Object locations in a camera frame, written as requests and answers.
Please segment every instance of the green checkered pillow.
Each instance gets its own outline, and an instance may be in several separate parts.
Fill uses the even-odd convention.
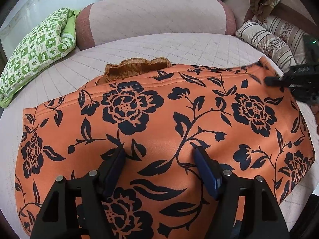
[[[69,8],[59,9],[18,44],[0,77],[1,107],[6,108],[21,88],[74,49],[76,15]]]

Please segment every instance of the quilted bed cover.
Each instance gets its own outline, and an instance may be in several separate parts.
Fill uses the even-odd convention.
[[[0,119],[0,209],[21,239],[23,231],[15,204],[14,171],[18,147],[22,136],[22,111],[45,101],[71,93],[89,80],[102,75],[107,63],[142,57],[152,60],[166,57],[174,64],[189,64],[231,68],[259,60],[263,54],[236,37],[205,33],[170,33],[133,37],[102,44],[84,51],[74,50],[64,60],[53,64],[30,82],[4,110]],[[318,135],[314,116],[305,104],[298,103],[310,130],[315,152]],[[299,217],[308,196],[319,181],[318,163],[315,161],[304,179],[280,204],[288,228]]]

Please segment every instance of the silver bolt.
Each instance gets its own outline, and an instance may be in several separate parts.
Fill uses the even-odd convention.
[[[93,177],[95,175],[98,174],[98,171],[97,170],[92,170],[92,171],[89,171],[89,176]]]
[[[64,179],[63,175],[59,175],[55,178],[57,182],[61,182]]]
[[[256,176],[256,180],[258,180],[259,182],[263,182],[264,181],[264,177],[257,175]]]
[[[232,175],[232,171],[226,169],[226,170],[223,171],[223,174],[225,176],[231,176]]]

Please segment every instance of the striped pillow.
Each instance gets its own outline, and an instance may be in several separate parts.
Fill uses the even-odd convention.
[[[275,36],[281,38],[290,47],[297,64],[301,65],[306,63],[303,36],[309,34],[291,23],[272,15],[266,18],[267,23],[261,22],[256,16],[253,17],[253,21],[269,30]]]
[[[287,44],[258,23],[245,22],[236,31],[236,36],[267,55],[283,72],[296,65]]]

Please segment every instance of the orange floral fabric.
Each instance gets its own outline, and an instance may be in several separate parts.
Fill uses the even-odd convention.
[[[274,75],[266,58],[230,69],[175,65],[102,85],[98,77],[25,109],[15,176],[24,229],[56,176],[82,177],[120,144],[127,161],[103,203],[117,238],[204,238],[216,202],[192,158],[199,145],[238,176],[262,175],[280,203],[315,154],[290,91],[264,85]],[[85,227],[81,202],[77,212]]]

